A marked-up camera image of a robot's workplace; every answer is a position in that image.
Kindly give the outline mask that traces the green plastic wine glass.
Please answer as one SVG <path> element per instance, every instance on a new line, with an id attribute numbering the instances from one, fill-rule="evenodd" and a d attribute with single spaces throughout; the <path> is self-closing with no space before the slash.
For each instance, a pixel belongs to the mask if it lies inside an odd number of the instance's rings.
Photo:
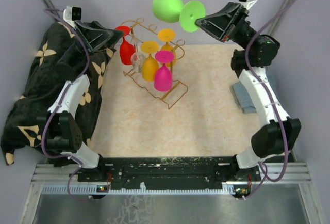
<path id="1" fill-rule="evenodd" d="M 204 5 L 197 0 L 184 3 L 183 0 L 152 0 L 154 16 L 166 23 L 180 23 L 181 28 L 189 33 L 198 30 L 196 21 L 206 16 Z"/>

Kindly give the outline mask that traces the orange plastic wine glass front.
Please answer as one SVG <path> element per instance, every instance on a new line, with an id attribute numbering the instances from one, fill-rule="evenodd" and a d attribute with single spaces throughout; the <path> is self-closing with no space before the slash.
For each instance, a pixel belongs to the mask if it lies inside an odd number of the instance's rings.
<path id="1" fill-rule="evenodd" d="M 174 40 L 175 36 L 175 31 L 172 29 L 165 28 L 160 30 L 157 37 L 161 42 L 164 42 L 164 45 L 160 50 L 171 51 L 174 47 L 170 44 L 170 42 Z"/>

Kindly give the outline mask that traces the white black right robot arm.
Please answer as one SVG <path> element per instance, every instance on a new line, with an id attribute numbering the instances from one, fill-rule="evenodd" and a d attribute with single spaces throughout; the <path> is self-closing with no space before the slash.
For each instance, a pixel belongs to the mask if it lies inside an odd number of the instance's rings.
<path id="1" fill-rule="evenodd" d="M 292 119 L 283 109 L 266 74 L 280 43 L 251 28 L 246 20 L 248 13 L 241 3 L 229 2 L 220 11 L 195 21 L 197 27 L 216 40 L 231 40 L 242 47 L 234 50 L 231 68 L 247 90 L 261 128 L 252 136 L 250 146 L 232 158 L 230 174 L 238 181 L 268 158 L 283 154 L 287 160 L 301 130 L 300 120 Z"/>

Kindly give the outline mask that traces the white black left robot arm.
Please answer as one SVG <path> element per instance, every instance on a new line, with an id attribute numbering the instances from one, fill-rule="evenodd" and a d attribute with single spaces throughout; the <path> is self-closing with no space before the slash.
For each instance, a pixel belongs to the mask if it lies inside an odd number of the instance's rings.
<path id="1" fill-rule="evenodd" d="M 103 180 L 107 168 L 101 165 L 101 156 L 88 148 L 83 141 L 75 115 L 85 90 L 90 86 L 86 74 L 89 59 L 83 58 L 115 45 L 124 35 L 120 30 L 106 29 L 99 22 L 76 20 L 73 22 L 75 41 L 64 52 L 55 65 L 55 72 L 65 84 L 57 99 L 38 117 L 42 131 L 41 149 L 51 159 L 66 158 L 89 169 L 90 177 Z"/>

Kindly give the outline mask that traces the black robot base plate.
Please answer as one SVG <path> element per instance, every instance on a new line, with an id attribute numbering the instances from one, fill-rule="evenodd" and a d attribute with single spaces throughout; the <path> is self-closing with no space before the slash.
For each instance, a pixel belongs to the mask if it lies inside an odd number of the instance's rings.
<path id="1" fill-rule="evenodd" d="M 231 162 L 228 156 L 105 158 L 101 169 L 79 171 L 78 181 L 106 181 L 113 190 L 137 189 L 141 183 L 148 190 L 199 190 L 261 179 L 257 167 L 239 170 Z"/>

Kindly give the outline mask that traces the clear wine glass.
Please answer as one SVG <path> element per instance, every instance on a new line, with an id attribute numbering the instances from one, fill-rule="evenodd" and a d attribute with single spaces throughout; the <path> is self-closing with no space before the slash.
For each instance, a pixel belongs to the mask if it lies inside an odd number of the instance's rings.
<path id="1" fill-rule="evenodd" d="M 145 55 L 142 52 L 138 51 L 138 45 L 139 45 L 139 43 L 141 43 L 141 40 L 137 36 L 131 34 L 130 43 L 135 48 L 135 52 L 131 56 L 131 64 L 132 64 L 133 70 L 136 73 L 141 73 L 143 63 L 146 59 Z"/>

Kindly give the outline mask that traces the orange plastic wine glass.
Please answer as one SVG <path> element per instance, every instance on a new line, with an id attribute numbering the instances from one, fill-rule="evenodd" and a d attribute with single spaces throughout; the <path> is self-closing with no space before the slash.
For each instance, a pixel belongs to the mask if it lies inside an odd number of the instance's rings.
<path id="1" fill-rule="evenodd" d="M 174 47 L 170 44 L 170 42 L 174 40 L 175 36 L 175 31 L 172 29 L 165 28 L 160 30 L 157 37 L 161 42 L 164 42 L 164 45 L 160 50 L 171 51 Z"/>
<path id="2" fill-rule="evenodd" d="M 148 54 L 148 57 L 142 65 L 142 78 L 147 82 L 153 82 L 155 74 L 159 69 L 157 60 L 153 57 L 153 54 L 158 52 L 159 45 L 155 41 L 146 41 L 141 45 L 141 51 Z"/>

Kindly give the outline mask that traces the orange plastic wine glass back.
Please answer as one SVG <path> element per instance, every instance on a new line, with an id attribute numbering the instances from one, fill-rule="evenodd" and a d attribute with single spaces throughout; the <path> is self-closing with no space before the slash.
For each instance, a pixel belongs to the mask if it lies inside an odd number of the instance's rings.
<path id="1" fill-rule="evenodd" d="M 147 82 L 153 82 L 155 74 L 159 69 L 157 60 L 153 57 L 153 54 L 158 52 L 159 45 L 155 41 L 146 41 L 141 45 L 141 51 L 148 54 L 148 57 L 142 65 L 142 78 Z"/>

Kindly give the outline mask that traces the red plastic wine glass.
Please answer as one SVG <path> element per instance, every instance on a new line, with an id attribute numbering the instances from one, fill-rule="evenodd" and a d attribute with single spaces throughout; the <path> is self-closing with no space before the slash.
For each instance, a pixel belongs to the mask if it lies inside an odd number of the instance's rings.
<path id="1" fill-rule="evenodd" d="M 131 57 L 132 57 L 133 53 L 136 52 L 136 50 L 132 44 L 130 44 L 126 41 L 125 37 L 130 34 L 131 30 L 128 26 L 124 26 L 124 25 L 118 26 L 115 29 L 122 31 L 124 33 L 124 35 L 122 37 L 123 42 L 119 49 L 119 54 L 120 54 L 122 64 L 130 66 L 130 65 L 132 65 Z"/>

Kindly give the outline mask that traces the pink plastic wine glass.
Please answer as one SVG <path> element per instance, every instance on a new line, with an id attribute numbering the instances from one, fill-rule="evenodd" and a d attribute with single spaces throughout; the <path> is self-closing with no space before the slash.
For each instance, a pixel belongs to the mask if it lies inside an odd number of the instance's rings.
<path id="1" fill-rule="evenodd" d="M 172 88 L 172 73 L 166 67 L 167 63 L 174 60 L 174 55 L 171 51 L 159 51 L 155 54 L 155 59 L 162 64 L 155 74 L 154 87 L 161 92 L 169 91 Z"/>

